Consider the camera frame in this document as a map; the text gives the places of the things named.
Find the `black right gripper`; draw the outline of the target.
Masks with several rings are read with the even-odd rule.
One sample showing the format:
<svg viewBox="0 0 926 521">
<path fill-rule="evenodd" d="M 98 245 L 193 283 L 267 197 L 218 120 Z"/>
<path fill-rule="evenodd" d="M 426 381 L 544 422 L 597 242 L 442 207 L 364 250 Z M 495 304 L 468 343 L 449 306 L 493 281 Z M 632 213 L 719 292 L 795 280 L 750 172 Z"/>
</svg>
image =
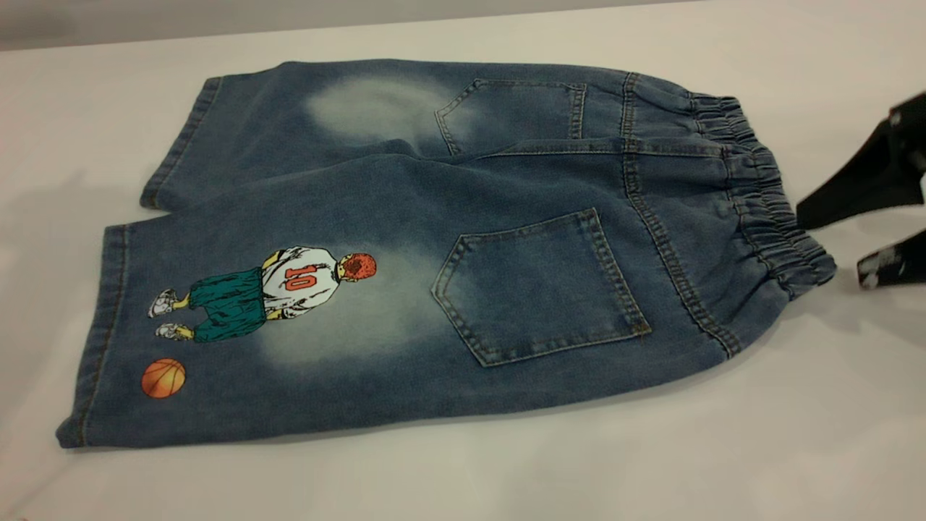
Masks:
<svg viewBox="0 0 926 521">
<path fill-rule="evenodd" d="M 802 229 L 820 229 L 867 212 L 924 204 L 925 92 L 890 109 L 840 171 L 797 205 Z M 857 263 L 859 286 L 925 284 L 925 230 Z"/>
</svg>

